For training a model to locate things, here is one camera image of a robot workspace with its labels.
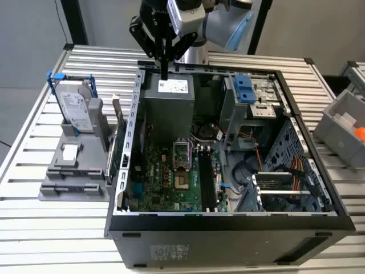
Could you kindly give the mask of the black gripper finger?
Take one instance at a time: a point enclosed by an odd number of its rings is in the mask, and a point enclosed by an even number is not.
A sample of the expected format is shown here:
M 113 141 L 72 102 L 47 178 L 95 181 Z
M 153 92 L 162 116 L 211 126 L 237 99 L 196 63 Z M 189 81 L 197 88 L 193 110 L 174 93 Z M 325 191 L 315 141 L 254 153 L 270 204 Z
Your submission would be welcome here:
M 164 55 L 164 80 L 168 79 L 168 66 L 169 62 L 179 60 L 185 52 L 194 44 L 197 39 L 197 33 L 189 33 L 181 37 L 181 39 L 171 46 L 171 41 L 166 45 Z
M 153 20 L 152 30 L 154 40 L 152 40 L 145 32 L 141 17 L 134 16 L 131 19 L 129 32 L 144 52 L 150 58 L 154 57 L 155 61 L 159 62 L 161 80 L 164 80 L 164 44 L 159 31 L 158 22 L 156 20 Z

